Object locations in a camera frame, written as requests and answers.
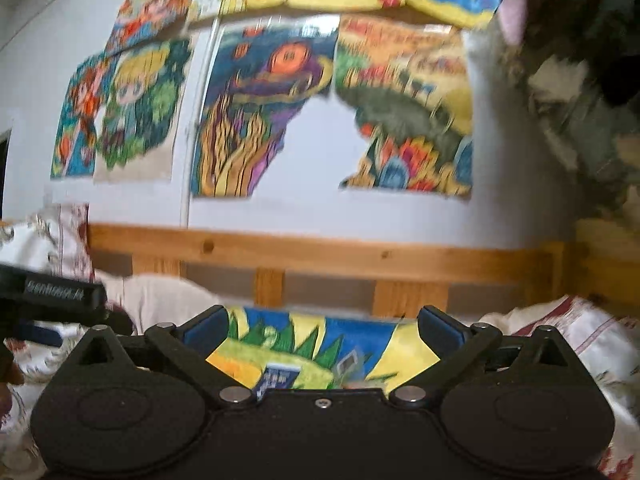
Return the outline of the navy goat milk powder sachet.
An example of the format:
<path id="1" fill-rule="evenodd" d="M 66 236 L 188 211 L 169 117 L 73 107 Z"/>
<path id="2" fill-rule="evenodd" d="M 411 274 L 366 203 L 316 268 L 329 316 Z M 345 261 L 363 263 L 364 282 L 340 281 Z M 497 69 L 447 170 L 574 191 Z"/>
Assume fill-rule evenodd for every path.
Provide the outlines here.
<path id="1" fill-rule="evenodd" d="M 271 389 L 292 389 L 299 373 L 297 365 L 268 363 L 254 387 L 256 398 L 261 399 Z"/>

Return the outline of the white floral embroidered pillow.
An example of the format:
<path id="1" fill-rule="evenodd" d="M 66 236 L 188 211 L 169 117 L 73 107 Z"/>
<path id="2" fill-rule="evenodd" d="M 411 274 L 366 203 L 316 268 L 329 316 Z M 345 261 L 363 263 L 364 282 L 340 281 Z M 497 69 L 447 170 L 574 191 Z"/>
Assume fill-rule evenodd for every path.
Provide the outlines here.
<path id="1" fill-rule="evenodd" d="M 22 220 L 1 222 L 1 263 L 92 282 L 89 205 L 51 204 Z"/>

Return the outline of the cream plain pillow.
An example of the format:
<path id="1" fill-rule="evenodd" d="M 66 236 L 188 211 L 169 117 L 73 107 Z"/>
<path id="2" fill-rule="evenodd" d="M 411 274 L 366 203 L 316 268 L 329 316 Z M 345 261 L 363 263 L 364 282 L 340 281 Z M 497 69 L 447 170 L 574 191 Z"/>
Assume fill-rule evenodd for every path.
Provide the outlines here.
<path id="1" fill-rule="evenodd" d="M 120 307 L 134 323 L 134 333 L 163 322 L 179 326 L 194 316 L 222 304 L 222 299 L 185 278 L 162 274 L 111 275 L 96 271 L 111 306 Z"/>

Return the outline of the floral embroidered bedspread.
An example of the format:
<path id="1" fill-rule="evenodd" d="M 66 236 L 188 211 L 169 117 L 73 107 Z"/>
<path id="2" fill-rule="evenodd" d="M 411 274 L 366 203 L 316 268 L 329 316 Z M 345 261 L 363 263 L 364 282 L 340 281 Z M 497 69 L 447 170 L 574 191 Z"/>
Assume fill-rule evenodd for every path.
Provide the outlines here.
<path id="1" fill-rule="evenodd" d="M 639 321 L 616 318 L 577 296 L 564 296 L 548 304 L 516 308 L 508 313 L 488 313 L 482 320 L 506 335 L 530 335 L 541 325 L 559 330 L 585 365 L 615 417 L 612 442 L 600 461 L 600 471 L 609 479 L 639 477 Z M 46 467 L 27 429 L 32 407 L 53 373 L 84 336 L 77 324 L 44 323 L 62 337 L 58 348 L 39 347 L 32 342 L 16 344 L 14 356 L 26 384 L 16 388 L 17 430 L 1 439 L 1 477 L 39 479 Z"/>

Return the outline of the red-haired girl drawing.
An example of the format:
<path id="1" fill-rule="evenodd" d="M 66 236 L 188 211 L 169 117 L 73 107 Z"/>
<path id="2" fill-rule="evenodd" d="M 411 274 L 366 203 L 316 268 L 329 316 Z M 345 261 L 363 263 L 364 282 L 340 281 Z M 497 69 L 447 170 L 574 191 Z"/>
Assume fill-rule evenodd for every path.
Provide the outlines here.
<path id="1" fill-rule="evenodd" d="M 96 118 L 104 107 L 116 58 L 91 55 L 70 77 L 52 154 L 50 178 L 91 177 L 96 162 Z"/>

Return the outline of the metal tray with dinosaur drawing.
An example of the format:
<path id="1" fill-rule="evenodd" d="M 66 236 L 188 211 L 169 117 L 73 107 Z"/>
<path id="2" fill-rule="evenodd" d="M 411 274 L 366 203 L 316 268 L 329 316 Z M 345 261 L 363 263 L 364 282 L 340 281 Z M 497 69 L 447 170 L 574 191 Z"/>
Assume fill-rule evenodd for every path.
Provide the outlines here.
<path id="1" fill-rule="evenodd" d="M 390 392 L 439 361 L 414 321 L 250 307 L 228 315 L 227 338 L 206 361 L 253 391 L 268 363 L 300 367 L 292 389 Z"/>

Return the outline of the blonde child green drawing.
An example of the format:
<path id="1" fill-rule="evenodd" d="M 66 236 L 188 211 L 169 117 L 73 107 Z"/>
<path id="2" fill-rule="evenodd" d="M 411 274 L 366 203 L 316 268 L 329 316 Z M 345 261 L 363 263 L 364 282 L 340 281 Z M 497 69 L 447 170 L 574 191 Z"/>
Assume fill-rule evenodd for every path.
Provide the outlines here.
<path id="1" fill-rule="evenodd" d="M 152 42 L 119 55 L 96 148 L 96 182 L 169 181 L 193 40 Z"/>

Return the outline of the purple swirl sun drawing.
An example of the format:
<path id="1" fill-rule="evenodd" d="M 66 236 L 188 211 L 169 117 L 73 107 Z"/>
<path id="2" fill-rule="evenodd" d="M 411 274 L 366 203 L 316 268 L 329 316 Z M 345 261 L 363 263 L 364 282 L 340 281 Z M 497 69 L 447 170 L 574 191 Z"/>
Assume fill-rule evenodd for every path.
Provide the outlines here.
<path id="1" fill-rule="evenodd" d="M 253 194 L 288 124 L 330 92 L 339 21 L 272 16 L 221 27 L 195 133 L 192 197 Z"/>

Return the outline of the yellow landscape flowers drawing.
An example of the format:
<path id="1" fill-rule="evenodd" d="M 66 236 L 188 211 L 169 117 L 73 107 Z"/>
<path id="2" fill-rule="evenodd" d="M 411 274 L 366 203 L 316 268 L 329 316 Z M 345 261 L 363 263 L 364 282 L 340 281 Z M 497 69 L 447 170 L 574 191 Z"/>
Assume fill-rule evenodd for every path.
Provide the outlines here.
<path id="1" fill-rule="evenodd" d="M 473 96 L 460 29 L 344 15 L 334 89 L 369 143 L 345 188 L 470 195 Z"/>

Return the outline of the pile of dark clothes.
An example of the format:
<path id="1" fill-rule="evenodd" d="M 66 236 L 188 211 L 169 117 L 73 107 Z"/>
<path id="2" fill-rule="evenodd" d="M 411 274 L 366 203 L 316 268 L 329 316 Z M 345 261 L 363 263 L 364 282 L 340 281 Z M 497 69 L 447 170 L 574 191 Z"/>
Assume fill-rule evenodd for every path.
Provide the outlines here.
<path id="1" fill-rule="evenodd" d="M 580 214 L 639 232 L 639 0 L 502 0 L 503 62 Z"/>

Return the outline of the wooden bed headboard rail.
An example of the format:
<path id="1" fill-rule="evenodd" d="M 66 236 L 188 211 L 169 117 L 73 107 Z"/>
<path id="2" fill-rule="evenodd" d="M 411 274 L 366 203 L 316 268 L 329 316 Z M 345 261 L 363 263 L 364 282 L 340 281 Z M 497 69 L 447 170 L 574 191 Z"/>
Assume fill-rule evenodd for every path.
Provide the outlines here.
<path id="1" fill-rule="evenodd" d="M 596 297 L 617 315 L 639 313 L 638 262 L 562 242 L 507 250 L 108 223 L 93 223 L 88 237 L 93 252 L 129 256 L 137 274 L 181 276 L 189 263 L 251 270 L 264 307 L 282 306 L 285 275 L 300 273 L 374 282 L 378 316 L 446 309 L 461 284 L 516 286 L 529 304 Z"/>

